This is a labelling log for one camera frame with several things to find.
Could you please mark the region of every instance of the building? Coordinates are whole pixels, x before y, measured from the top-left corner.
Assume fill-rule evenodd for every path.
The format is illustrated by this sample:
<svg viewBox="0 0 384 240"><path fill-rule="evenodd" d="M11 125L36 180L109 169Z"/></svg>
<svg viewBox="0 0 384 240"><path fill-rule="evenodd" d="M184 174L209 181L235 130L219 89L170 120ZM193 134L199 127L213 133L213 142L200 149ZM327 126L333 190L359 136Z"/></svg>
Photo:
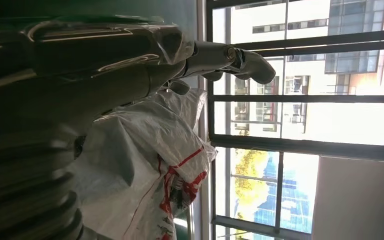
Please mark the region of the building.
<svg viewBox="0 0 384 240"><path fill-rule="evenodd" d="M272 0L233 7L230 17L234 44L376 32L384 30L384 0L289 0L288 8L285 0ZM233 78L231 94L384 95L384 50L267 60L277 72L272 83ZM384 145L384 104L234 102L231 108L234 135ZM299 156L291 153L285 161L294 158ZM310 164L313 166L307 166L306 171L317 176L318 159L313 158ZM265 173L270 176L266 177L276 178L275 169L276 161L270 154ZM305 177L296 169L284 169L281 227L311 233L315 186L313 190L300 189ZM273 226L276 184L267 185L269 196L253 220ZM245 238L273 239L253 233Z"/></svg>

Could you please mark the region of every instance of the window frame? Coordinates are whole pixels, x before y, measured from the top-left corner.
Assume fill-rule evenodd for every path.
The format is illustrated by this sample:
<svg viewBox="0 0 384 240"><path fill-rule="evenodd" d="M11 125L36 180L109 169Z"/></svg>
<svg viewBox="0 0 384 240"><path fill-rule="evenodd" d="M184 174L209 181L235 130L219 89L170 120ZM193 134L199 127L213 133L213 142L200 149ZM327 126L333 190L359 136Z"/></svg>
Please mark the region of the window frame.
<svg viewBox="0 0 384 240"><path fill-rule="evenodd" d="M265 2L264 0L207 0L206 1L206 40L213 39L213 10L226 9L226 17L229 8L240 5L251 5ZM230 23L226 21L226 43L230 44ZM343 35L328 35L320 37L274 40L265 42L247 42L235 44L237 48L254 51L263 57L279 57L292 55L331 54L353 51L384 50L384 30L378 32L362 32ZM321 142L313 140L293 140L286 138L253 137L243 135L215 134L214 110L215 102L268 102L268 103L384 103L384 95L214 95L214 84L207 82L208 90L208 138L215 147L235 149L262 149L279 152L278 180L283 179L283 155L285 152L315 154L323 156L337 156L346 158L370 159L384 161L384 145L365 145L335 142ZM311 234L296 232L280 228L280 210L282 198L282 184L277 188L276 220L275 226L267 226L259 223L243 221L226 216L216 215L215 196L215 169L216 162L211 163L211 209L212 232L215 233L216 225L227 228L249 231L282 239L311 239Z"/></svg>

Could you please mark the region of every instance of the building window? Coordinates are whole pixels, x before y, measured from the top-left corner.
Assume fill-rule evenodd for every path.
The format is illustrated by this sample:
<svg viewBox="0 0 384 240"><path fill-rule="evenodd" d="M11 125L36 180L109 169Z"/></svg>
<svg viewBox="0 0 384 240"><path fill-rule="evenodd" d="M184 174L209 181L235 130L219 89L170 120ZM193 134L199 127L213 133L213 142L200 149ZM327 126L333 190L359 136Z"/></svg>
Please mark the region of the building window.
<svg viewBox="0 0 384 240"><path fill-rule="evenodd" d="M238 121L249 120L250 115L249 115L248 109L250 109L249 102L243 102L243 101L237 102L234 108L234 119Z"/></svg>
<svg viewBox="0 0 384 240"><path fill-rule="evenodd" d="M264 132L277 131L277 102L256 102L255 115L258 122L264 123Z"/></svg>
<svg viewBox="0 0 384 240"><path fill-rule="evenodd" d="M316 19L316 20L308 20L308 21L290 22L287 24L287 29L288 30L310 29L310 28L326 27L327 25L328 25L327 19Z"/></svg>
<svg viewBox="0 0 384 240"><path fill-rule="evenodd" d="M272 1L264 1L264 2L258 2L253 4L235 6L234 8L236 10L250 9L250 8L263 7L263 6L269 6L269 5L275 5L275 4L284 4L284 3L286 3L286 0L272 0Z"/></svg>
<svg viewBox="0 0 384 240"><path fill-rule="evenodd" d="M234 94L235 95L249 95L250 94L250 80L243 80L235 77L234 79Z"/></svg>
<svg viewBox="0 0 384 240"><path fill-rule="evenodd" d="M257 94L277 95L279 93L279 76L275 76L268 84L257 83Z"/></svg>
<svg viewBox="0 0 384 240"><path fill-rule="evenodd" d="M326 85L326 91L324 94L331 95L348 95L350 92L350 78L349 74L336 75L335 85Z"/></svg>
<svg viewBox="0 0 384 240"><path fill-rule="evenodd" d="M290 22L287 24L287 29L288 30L309 29L309 28L326 27L327 25L328 25L327 19L317 19L317 20L309 20L309 21ZM285 24L283 23L252 27L253 34L278 32L278 31L284 31L284 30L285 30Z"/></svg>
<svg viewBox="0 0 384 240"><path fill-rule="evenodd" d="M326 54L326 74L362 74L378 71L379 50Z"/></svg>
<svg viewBox="0 0 384 240"><path fill-rule="evenodd" d="M325 54L306 54L306 55L290 55L287 56L288 62L306 62L306 61L322 61L325 60Z"/></svg>
<svg viewBox="0 0 384 240"><path fill-rule="evenodd" d="M330 2L328 35L357 34L382 31L384 25L384 0L353 0ZM326 56L325 73L352 74L374 73L379 54L340 57L336 54Z"/></svg>
<svg viewBox="0 0 384 240"><path fill-rule="evenodd" d="M253 34L269 33L269 32L279 32L285 30L285 24L273 24L273 25L264 25L264 26L253 26Z"/></svg>
<svg viewBox="0 0 384 240"><path fill-rule="evenodd" d="M307 103L297 103L293 105L293 115L291 122L293 124L304 124L306 123L307 115Z"/></svg>
<svg viewBox="0 0 384 240"><path fill-rule="evenodd" d="M285 78L285 95L308 95L310 76L287 76Z"/></svg>

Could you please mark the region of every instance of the window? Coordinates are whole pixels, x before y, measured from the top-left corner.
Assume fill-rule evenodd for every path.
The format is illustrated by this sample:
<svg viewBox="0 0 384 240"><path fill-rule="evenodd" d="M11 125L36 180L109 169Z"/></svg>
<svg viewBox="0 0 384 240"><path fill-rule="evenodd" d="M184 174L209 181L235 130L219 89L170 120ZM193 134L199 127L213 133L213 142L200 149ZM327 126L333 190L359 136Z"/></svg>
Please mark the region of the window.
<svg viewBox="0 0 384 240"><path fill-rule="evenodd" d="M275 76L273 81L262 85L257 83L257 94L276 95L279 91L279 76Z"/></svg>
<svg viewBox="0 0 384 240"><path fill-rule="evenodd" d="M275 4L284 4L286 3L286 0L271 0L271 1L264 1L259 3L253 3L253 4L246 4L241 6L236 6L235 9L250 9L250 8L256 8L256 7L262 7L262 6L268 6L268 5L275 5Z"/></svg>
<svg viewBox="0 0 384 240"><path fill-rule="evenodd" d="M325 54L307 54L287 56L288 62L305 62L305 61L321 61L325 60Z"/></svg>
<svg viewBox="0 0 384 240"><path fill-rule="evenodd" d="M255 51L277 75L207 83L217 239L310 240L319 155L384 161L384 0L311 3L207 2L208 39Z"/></svg>
<svg viewBox="0 0 384 240"><path fill-rule="evenodd" d="M274 25L265 25L265 26L253 26L252 33L269 33L269 32L279 32L285 30L285 24L274 24Z"/></svg>
<svg viewBox="0 0 384 240"><path fill-rule="evenodd" d="M353 54L326 54L326 74L376 73L378 70L378 50L356 51Z"/></svg>
<svg viewBox="0 0 384 240"><path fill-rule="evenodd" d="M307 95L309 93L310 76L287 76L284 94Z"/></svg>
<svg viewBox="0 0 384 240"><path fill-rule="evenodd" d="M309 21L290 22L287 24L287 29L288 30L309 29L309 28L326 27L327 25L328 25L327 19L316 19L316 20L309 20Z"/></svg>
<svg viewBox="0 0 384 240"><path fill-rule="evenodd" d="M327 19L317 19L317 20L309 20L309 21L290 22L287 24L287 29L288 30L308 29L308 28L326 27L327 25L328 25ZM285 30L285 24L274 24L274 25L252 27L253 34L278 32L278 31L284 31L284 30Z"/></svg>

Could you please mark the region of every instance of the black metal frame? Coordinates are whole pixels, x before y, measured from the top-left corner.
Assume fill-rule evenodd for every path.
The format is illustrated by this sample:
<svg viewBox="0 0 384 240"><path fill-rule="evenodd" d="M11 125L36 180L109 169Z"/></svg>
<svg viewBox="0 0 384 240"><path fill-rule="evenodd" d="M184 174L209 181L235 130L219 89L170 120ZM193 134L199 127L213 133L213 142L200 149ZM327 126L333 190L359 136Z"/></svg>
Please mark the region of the black metal frame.
<svg viewBox="0 0 384 240"><path fill-rule="evenodd" d="M206 40L209 42L213 40L213 10L222 8L229 9L230 7L234 6L260 2L265 2L265 0L206 0ZM235 44L235 46L241 49L255 51L264 57L384 50L384 31L275 40L266 42L248 42ZM378 146L321 142L312 140L292 140L285 138L234 136L215 134L214 129L215 102L384 103L384 95L214 95L214 85L210 81L208 82L207 90L208 135L213 146L240 149L258 148L261 150L280 152L280 156L283 156L283 152L293 152L384 161L384 145ZM244 227L241 227L238 225L231 225L229 221L240 224L242 224L244 221L224 216L216 216L216 192L214 188L216 181L215 161L212 162L211 166L213 239L215 239L214 233L216 230L216 225L266 234L266 232L258 231L255 228L247 228L247 226L252 227L253 224L257 223L247 222L244 223ZM283 168L279 166L279 173L282 173L282 170ZM279 185L280 189L277 190L277 197L279 199L277 199L277 201L280 201L282 197L281 194L279 194L282 192L282 184L278 184L278 186ZM280 216L276 216L275 234L273 235L274 237L282 236L282 232L279 233L279 217Z"/></svg>

